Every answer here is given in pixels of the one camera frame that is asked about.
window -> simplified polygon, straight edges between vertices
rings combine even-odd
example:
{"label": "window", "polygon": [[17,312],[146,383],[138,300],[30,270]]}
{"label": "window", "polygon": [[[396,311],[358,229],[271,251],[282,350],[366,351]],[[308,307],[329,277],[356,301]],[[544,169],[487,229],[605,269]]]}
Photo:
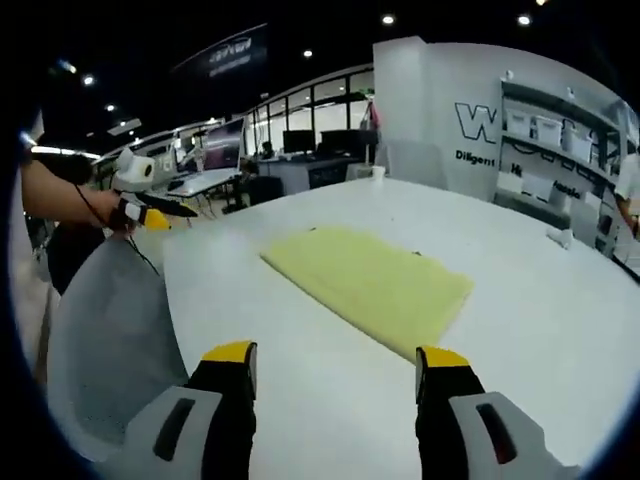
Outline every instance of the window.
{"label": "window", "polygon": [[289,130],[311,130],[311,89],[289,96]]}
{"label": "window", "polygon": [[373,71],[356,73],[350,77],[349,82],[352,100],[350,105],[351,129],[357,130],[367,113],[369,106],[367,96],[373,92]]}
{"label": "window", "polygon": [[346,80],[340,78],[314,87],[316,144],[322,132],[347,128]]}
{"label": "window", "polygon": [[373,70],[356,73],[349,79],[351,93],[373,90]]}
{"label": "window", "polygon": [[351,102],[351,130],[358,130],[360,123],[367,113],[369,102],[367,100],[358,100]]}
{"label": "window", "polygon": [[256,136],[258,139],[258,152],[262,151],[262,144],[269,141],[269,119],[267,118],[267,107],[258,109],[258,123],[255,125]]}
{"label": "window", "polygon": [[313,95],[315,103],[323,103],[328,99],[346,95],[346,81],[344,78],[332,80],[330,82],[321,83],[314,87]]}
{"label": "window", "polygon": [[287,129],[287,117],[285,99],[276,100],[269,105],[270,125],[271,125],[271,145],[273,150],[278,152],[283,148],[282,132]]}
{"label": "window", "polygon": [[255,137],[253,136],[253,130],[254,130],[253,112],[251,112],[247,116],[247,120],[245,124],[246,124],[246,127],[244,129],[244,138],[245,138],[245,143],[247,144],[246,153],[249,156],[253,156],[256,153],[256,142],[255,142]]}

human arm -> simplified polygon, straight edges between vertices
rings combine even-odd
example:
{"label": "human arm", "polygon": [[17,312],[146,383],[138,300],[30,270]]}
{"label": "human arm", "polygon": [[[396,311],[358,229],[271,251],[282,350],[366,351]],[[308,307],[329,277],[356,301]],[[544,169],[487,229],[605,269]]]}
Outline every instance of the human arm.
{"label": "human arm", "polygon": [[82,199],[76,186],[56,177],[42,163],[31,160],[21,165],[22,203],[29,215],[60,222],[90,223],[104,226],[119,196],[111,191],[78,187],[87,202],[100,215],[97,219]]}
{"label": "human arm", "polygon": [[638,237],[638,217],[631,214],[631,196],[634,188],[634,176],[637,175],[637,155],[630,155],[622,161],[620,176],[615,188],[616,205],[624,222],[633,235]]}

black ceiling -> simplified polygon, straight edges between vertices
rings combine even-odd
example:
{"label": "black ceiling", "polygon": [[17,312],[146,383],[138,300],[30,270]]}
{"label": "black ceiling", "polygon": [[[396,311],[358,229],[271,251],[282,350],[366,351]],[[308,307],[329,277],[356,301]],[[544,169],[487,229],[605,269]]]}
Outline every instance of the black ceiling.
{"label": "black ceiling", "polygon": [[[293,8],[282,3],[216,2],[216,8],[192,3],[161,8],[156,3],[155,11],[145,15],[94,4],[94,13],[81,15],[81,20],[72,20],[59,7],[40,12],[40,27],[33,37],[46,50],[44,58],[51,65],[57,58],[66,59],[78,69],[75,75],[61,69],[45,75],[45,88],[38,92],[46,127],[42,143],[104,153],[129,140],[106,132],[122,119],[140,118],[143,125],[136,136],[144,137],[247,110],[259,97],[231,88],[210,92],[213,107],[203,115],[194,102],[180,101],[170,70],[199,50],[261,23],[268,24],[269,49],[268,75],[261,90],[272,95],[371,62],[375,42],[420,35],[425,41],[505,45],[554,58],[596,78],[640,110],[637,26],[625,29],[625,20],[614,16],[619,10],[599,8],[602,2],[590,6],[591,2],[580,0],[550,0],[538,7],[535,0],[449,0],[428,5],[416,0],[323,0],[296,2]],[[380,22],[387,12],[397,18],[391,27]],[[523,12],[533,16],[529,28],[516,24],[517,14]],[[630,32],[635,32],[633,41]],[[305,48],[314,52],[310,60],[301,55]],[[90,88],[82,85],[85,73],[96,78]],[[116,110],[107,112],[107,104]]]}

black cable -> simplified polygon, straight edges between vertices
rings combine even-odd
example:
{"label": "black cable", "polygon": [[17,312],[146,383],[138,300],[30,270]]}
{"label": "black cable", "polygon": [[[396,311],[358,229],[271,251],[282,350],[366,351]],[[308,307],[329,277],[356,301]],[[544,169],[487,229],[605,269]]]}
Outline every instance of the black cable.
{"label": "black cable", "polygon": [[151,260],[149,260],[147,257],[145,257],[142,252],[138,249],[138,245],[136,244],[136,242],[133,240],[133,237],[129,237],[129,245],[131,245],[131,248],[133,248],[133,250],[140,255],[140,257],[142,257],[142,259],[147,262],[149,264],[149,266],[153,269],[154,272],[156,272],[156,275],[160,276],[160,273],[158,273],[158,269],[155,267],[155,265],[153,265],[153,263],[151,263]]}
{"label": "black cable", "polygon": [[[78,192],[78,195],[80,195],[80,198],[82,198],[82,200],[87,205],[87,208],[93,214],[93,216],[98,219],[98,221],[102,224],[102,226],[104,228],[109,228],[109,225],[107,224],[107,222],[104,221],[104,219],[100,216],[100,214],[96,211],[96,209],[93,208],[93,205],[91,205],[89,203],[89,201],[87,200],[87,197],[84,196],[84,193],[82,193],[82,190],[80,190],[80,187],[78,187],[78,185],[74,185],[74,187],[76,187],[76,191]],[[156,275],[160,276],[160,273],[158,273],[158,269],[153,265],[153,263],[151,263],[151,260],[149,260],[138,249],[138,245],[136,245],[136,242],[133,240],[133,237],[129,237],[125,241],[129,244],[129,246],[133,249],[133,251],[136,252],[140,256],[140,258],[142,258],[145,262],[147,262],[149,264],[149,266],[153,269],[153,271],[156,273]]]}

human hand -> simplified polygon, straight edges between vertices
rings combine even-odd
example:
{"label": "human hand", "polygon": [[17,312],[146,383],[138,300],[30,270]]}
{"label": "human hand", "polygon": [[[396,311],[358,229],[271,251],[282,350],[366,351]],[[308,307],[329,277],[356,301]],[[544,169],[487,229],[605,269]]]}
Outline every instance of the human hand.
{"label": "human hand", "polygon": [[135,227],[133,222],[129,219],[126,219],[126,221],[118,225],[113,224],[112,215],[118,208],[120,195],[112,190],[91,190],[89,195],[87,195],[87,200],[95,210],[95,213],[92,212],[89,218],[89,223],[91,223],[91,225],[99,228],[111,228],[118,235],[127,236],[133,233]]}

